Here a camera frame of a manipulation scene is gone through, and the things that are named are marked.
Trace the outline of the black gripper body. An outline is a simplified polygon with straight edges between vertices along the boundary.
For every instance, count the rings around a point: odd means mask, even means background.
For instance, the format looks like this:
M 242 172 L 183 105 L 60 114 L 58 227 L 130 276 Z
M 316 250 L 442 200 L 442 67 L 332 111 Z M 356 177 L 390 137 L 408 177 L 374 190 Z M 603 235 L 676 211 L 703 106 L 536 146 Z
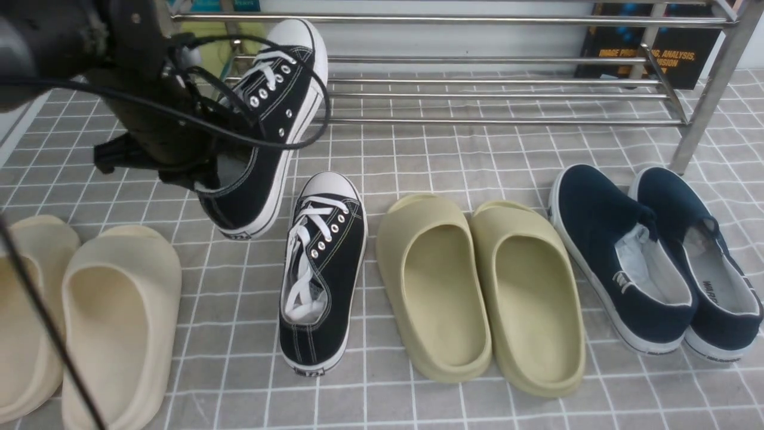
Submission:
M 94 147 L 95 167 L 158 173 L 162 182 L 191 189 L 213 179 L 218 156 L 239 147 L 202 128 L 246 131 L 249 124 L 197 89 L 195 78 L 215 76 L 191 63 L 195 36 L 183 32 L 165 1 L 85 1 L 95 23 L 100 65 L 87 70 L 89 84 L 109 90 L 107 106 L 126 132 Z

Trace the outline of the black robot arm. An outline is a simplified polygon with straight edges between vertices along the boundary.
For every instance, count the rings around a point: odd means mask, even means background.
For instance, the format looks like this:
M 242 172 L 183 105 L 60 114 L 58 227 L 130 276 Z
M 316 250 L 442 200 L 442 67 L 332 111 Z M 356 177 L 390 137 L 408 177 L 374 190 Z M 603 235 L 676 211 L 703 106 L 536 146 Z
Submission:
M 54 88 L 98 95 L 126 130 L 94 147 L 101 173 L 217 186 L 218 156 L 251 150 L 255 122 L 202 95 L 193 41 L 165 1 L 3 1 L 2 111 Z

